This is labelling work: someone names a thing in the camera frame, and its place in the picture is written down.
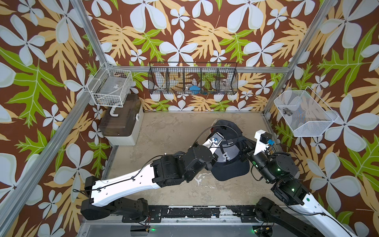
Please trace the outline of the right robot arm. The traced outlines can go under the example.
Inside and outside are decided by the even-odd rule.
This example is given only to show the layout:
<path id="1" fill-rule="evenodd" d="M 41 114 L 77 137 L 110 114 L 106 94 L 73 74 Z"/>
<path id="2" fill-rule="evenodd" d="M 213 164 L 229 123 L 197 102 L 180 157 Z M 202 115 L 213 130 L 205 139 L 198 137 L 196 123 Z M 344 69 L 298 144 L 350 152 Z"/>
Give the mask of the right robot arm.
<path id="1" fill-rule="evenodd" d="M 271 191 L 283 204 L 303 217 L 304 222 L 283 210 L 268 198 L 260 198 L 254 207 L 256 218 L 265 223 L 278 224 L 297 237 L 354 237 L 355 233 L 342 225 L 315 199 L 300 179 L 294 176 L 299 169 L 292 156 L 285 152 L 269 153 L 274 145 L 272 135 L 264 130 L 255 133 L 254 148 L 248 160 L 272 184 Z"/>

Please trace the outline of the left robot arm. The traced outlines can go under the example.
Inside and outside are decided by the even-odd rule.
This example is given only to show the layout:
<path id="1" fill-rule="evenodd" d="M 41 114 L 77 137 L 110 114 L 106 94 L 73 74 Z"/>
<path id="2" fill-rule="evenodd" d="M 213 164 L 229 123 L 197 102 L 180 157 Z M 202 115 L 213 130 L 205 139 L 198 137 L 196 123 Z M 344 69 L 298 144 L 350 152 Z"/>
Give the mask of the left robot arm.
<path id="1" fill-rule="evenodd" d="M 147 200 L 131 200 L 128 195 L 190 182 L 203 169 L 211 170 L 223 139 L 217 132 L 185 153 L 155 157 L 138 171 L 107 180 L 87 178 L 84 192 L 89 197 L 82 202 L 81 214 L 86 220 L 99 220 L 112 214 L 121 215 L 129 223 L 147 220 L 151 216 Z"/>

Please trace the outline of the black baseball cap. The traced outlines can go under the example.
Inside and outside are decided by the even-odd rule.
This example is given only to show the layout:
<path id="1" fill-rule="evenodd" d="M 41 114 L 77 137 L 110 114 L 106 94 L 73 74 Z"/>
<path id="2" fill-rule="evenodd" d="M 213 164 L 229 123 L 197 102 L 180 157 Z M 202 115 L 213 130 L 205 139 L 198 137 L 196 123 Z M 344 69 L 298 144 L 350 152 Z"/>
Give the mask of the black baseball cap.
<path id="1" fill-rule="evenodd" d="M 250 147 L 241 129 L 232 121 L 218 119 L 212 125 L 210 136 L 215 133 L 221 134 L 224 139 L 215 151 L 218 159 L 211 169 L 213 176 L 218 181 L 227 181 L 246 175 L 250 164 L 242 161 L 242 156 Z"/>

